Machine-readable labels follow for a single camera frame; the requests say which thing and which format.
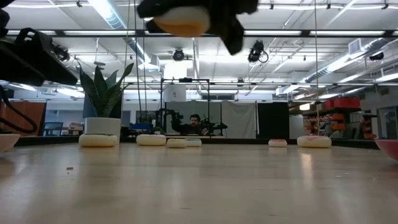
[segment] dark shirt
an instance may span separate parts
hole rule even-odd
[[[201,135],[201,129],[199,126],[191,126],[189,124],[175,124],[172,122],[172,129],[179,132],[181,135],[186,134],[199,134]]]

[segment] white planter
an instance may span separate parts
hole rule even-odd
[[[121,121],[117,118],[86,118],[85,134],[108,134],[120,138]]]

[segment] dark hair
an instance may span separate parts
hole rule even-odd
[[[191,117],[189,117],[189,119],[192,119],[192,118],[196,118],[200,122],[199,114],[193,114],[193,115],[191,115]]]

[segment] round white pad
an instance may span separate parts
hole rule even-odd
[[[169,139],[167,140],[167,147],[171,148],[185,148],[187,141],[185,139]]]
[[[297,145],[300,147],[328,148],[331,146],[331,140],[326,136],[301,136],[297,139]]]
[[[201,140],[200,139],[186,139],[187,147],[200,147]]]
[[[166,136],[157,134],[140,134],[136,142],[139,146],[164,146],[166,145]]]
[[[118,144],[117,136],[103,134],[82,134],[79,137],[81,147],[113,147]]]
[[[268,142],[269,147],[286,147],[287,142],[285,139],[271,139]]]

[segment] white curtain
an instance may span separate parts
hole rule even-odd
[[[224,131],[227,138],[256,138],[256,106],[254,103],[221,103],[223,123],[228,126]]]

